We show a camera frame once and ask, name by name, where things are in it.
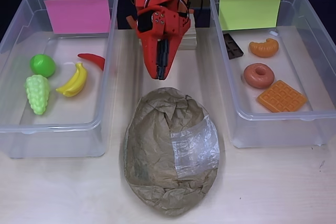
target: yellow banana toy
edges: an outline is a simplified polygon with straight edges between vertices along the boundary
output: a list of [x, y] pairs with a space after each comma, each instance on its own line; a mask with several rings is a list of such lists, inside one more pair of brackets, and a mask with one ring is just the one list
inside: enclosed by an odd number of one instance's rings
[[63, 94], [65, 97], [74, 97], [83, 88], [88, 76], [88, 71], [81, 62], [76, 63], [76, 73], [71, 77], [71, 79], [64, 84], [64, 86], [56, 89], [58, 93]]

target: toy food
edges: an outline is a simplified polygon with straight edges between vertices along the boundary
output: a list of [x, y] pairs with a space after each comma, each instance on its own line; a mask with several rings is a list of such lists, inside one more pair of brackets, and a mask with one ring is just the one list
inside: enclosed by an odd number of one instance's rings
[[235, 40], [231, 37], [230, 34], [223, 34], [227, 55], [229, 56], [229, 60], [241, 57], [244, 55], [244, 52], [235, 42]]
[[48, 78], [55, 73], [56, 64], [48, 55], [35, 55], [30, 60], [30, 68], [34, 74]]
[[271, 38], [266, 39], [266, 42], [262, 43], [251, 42], [250, 50], [256, 56], [268, 58], [275, 55], [279, 50], [279, 43]]
[[104, 71], [105, 59], [103, 57], [94, 54], [79, 54], [78, 57], [91, 61]]
[[250, 86], [265, 89], [274, 82], [274, 73], [267, 65], [255, 63], [244, 70], [244, 78]]
[[25, 84], [31, 109], [37, 115], [42, 115], [48, 105], [50, 86], [47, 78], [36, 74], [28, 77]]
[[307, 102], [307, 98], [279, 80], [258, 96], [257, 101], [271, 112], [294, 112]]
[[65, 97], [74, 97], [84, 88], [88, 72], [81, 62], [76, 63], [76, 68], [76, 72], [71, 79], [64, 86], [56, 89], [58, 93]]

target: crumpled brown paper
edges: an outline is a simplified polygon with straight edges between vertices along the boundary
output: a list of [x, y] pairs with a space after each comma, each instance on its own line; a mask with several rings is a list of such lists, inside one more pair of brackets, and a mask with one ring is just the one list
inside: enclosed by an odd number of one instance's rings
[[145, 204], [168, 216], [194, 207], [216, 178], [217, 167], [180, 179], [175, 168], [170, 133], [188, 130], [205, 116], [206, 110], [191, 97], [173, 88], [160, 88], [140, 100], [126, 132], [126, 180]]

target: pink sticky note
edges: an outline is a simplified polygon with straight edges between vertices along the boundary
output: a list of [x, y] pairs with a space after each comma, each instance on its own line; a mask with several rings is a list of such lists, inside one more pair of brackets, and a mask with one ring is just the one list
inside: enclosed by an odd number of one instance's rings
[[108, 0], [44, 0], [55, 34], [110, 31]]

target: clear tape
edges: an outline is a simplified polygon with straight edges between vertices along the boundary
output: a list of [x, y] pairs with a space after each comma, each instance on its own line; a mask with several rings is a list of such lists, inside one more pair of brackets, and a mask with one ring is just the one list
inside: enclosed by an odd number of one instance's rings
[[218, 167], [219, 144], [209, 115], [188, 130], [170, 134], [178, 178], [197, 175]]

